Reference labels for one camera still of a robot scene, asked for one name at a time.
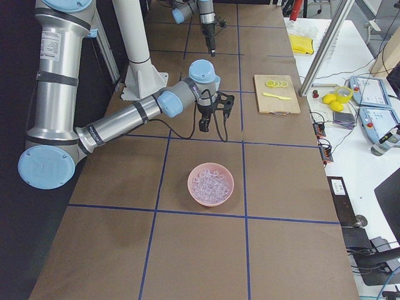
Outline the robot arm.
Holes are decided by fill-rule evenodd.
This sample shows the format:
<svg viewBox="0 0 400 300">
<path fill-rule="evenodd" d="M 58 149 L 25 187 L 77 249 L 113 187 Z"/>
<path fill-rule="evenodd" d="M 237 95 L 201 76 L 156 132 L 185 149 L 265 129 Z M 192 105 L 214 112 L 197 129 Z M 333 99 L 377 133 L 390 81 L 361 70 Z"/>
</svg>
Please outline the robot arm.
<svg viewBox="0 0 400 300">
<path fill-rule="evenodd" d="M 41 50 L 31 98 L 35 110 L 17 165 L 26 184 L 60 188 L 96 148 L 160 114 L 173 118 L 192 105 L 207 119 L 215 110 L 221 80 L 211 62 L 192 62 L 187 76 L 173 86 L 152 63 L 143 20 L 148 6 L 148 1 L 111 3 L 127 54 L 122 98 L 129 106 L 101 117 L 121 76 L 96 2 L 36 2 Z"/>
<path fill-rule="evenodd" d="M 214 57 L 216 54 L 215 29 L 216 16 L 214 13 L 213 1 L 209 0 L 188 0 L 168 1 L 172 7 L 172 17 L 176 24 L 182 24 L 186 19 L 195 15 L 199 16 L 201 31 L 205 38 L 208 53 Z"/>
</svg>

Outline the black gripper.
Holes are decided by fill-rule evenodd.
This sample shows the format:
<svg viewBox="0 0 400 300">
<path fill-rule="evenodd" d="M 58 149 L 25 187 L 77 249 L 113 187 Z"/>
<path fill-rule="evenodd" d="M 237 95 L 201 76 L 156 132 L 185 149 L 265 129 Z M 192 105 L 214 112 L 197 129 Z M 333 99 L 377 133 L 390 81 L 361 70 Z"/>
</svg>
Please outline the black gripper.
<svg viewBox="0 0 400 300">
<path fill-rule="evenodd" d="M 201 132 L 209 132 L 210 118 L 215 111 L 214 104 L 203 106 L 197 104 L 197 109 L 201 113 L 201 119 L 199 120 L 199 130 Z"/>
<path fill-rule="evenodd" d="M 215 23 L 202 23 L 201 30 L 205 36 L 208 53 L 210 53 L 211 56 L 214 57 L 216 55 L 216 43 L 215 39 L 213 38 L 215 35 Z"/>
</svg>

